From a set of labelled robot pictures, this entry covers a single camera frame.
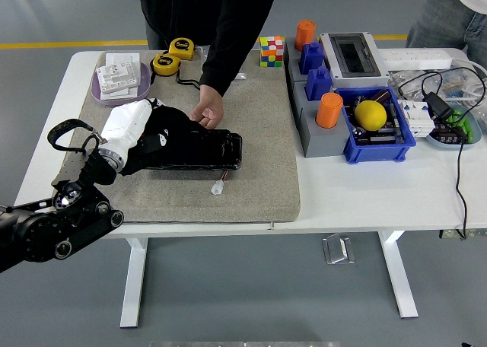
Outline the person's left hand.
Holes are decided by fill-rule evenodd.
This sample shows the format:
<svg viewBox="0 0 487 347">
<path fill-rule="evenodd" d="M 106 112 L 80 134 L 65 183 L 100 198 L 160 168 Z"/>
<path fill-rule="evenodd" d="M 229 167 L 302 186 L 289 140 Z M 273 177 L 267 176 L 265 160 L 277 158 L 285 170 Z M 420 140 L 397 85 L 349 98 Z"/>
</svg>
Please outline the person's left hand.
<svg viewBox="0 0 487 347">
<path fill-rule="evenodd" d="M 208 85 L 201 84 L 199 103 L 189 114 L 189 118 L 207 129 L 215 129 L 224 116 L 222 96 Z"/>
</svg>

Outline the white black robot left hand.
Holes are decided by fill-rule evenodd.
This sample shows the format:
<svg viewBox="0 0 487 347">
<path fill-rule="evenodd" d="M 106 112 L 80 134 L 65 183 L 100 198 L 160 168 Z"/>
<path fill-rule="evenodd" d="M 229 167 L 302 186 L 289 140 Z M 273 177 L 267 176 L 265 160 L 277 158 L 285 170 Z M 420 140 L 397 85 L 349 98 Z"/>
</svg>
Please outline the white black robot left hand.
<svg viewBox="0 0 487 347">
<path fill-rule="evenodd" d="M 153 98 L 113 108 L 101 133 L 107 142 L 99 149 L 112 152 L 118 161 L 127 161 L 129 149 L 135 147 L 152 111 L 163 105 L 161 100 Z"/>
</svg>

